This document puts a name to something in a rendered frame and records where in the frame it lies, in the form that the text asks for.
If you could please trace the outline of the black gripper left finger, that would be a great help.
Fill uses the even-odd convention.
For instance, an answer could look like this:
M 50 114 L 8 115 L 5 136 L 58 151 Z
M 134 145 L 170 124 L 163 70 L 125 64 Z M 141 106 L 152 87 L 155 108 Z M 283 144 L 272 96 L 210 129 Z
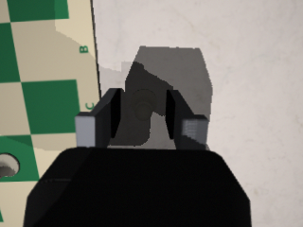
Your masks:
M 91 112 L 75 116 L 77 148 L 108 148 L 121 119 L 121 89 L 109 88 Z

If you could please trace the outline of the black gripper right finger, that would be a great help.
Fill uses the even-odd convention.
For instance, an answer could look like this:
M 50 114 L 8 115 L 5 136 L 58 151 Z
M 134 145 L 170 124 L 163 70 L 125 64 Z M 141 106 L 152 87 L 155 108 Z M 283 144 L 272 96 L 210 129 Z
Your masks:
M 209 120 L 194 114 L 178 90 L 167 90 L 165 120 L 176 149 L 206 149 Z

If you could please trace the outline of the green and cream chessboard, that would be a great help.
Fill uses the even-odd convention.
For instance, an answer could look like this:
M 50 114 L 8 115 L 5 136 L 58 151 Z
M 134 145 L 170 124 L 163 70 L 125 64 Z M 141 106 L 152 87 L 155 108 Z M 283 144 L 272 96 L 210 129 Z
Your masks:
M 20 163 L 0 179 L 0 227 L 23 227 L 27 195 L 100 99 L 92 0 L 0 0 L 0 154 Z

